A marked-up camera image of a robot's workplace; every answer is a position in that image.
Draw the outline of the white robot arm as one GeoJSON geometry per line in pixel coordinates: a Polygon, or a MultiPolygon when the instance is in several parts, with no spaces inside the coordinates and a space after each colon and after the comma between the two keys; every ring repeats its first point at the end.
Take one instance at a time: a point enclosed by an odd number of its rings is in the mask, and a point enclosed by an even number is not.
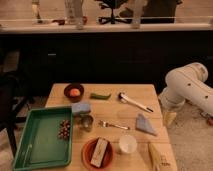
{"type": "Polygon", "coordinates": [[[163,114],[163,125],[168,127],[176,112],[186,101],[198,106],[205,117],[213,119],[213,88],[205,84],[207,68],[198,62],[175,68],[166,74],[166,87],[158,99],[163,114]]]}

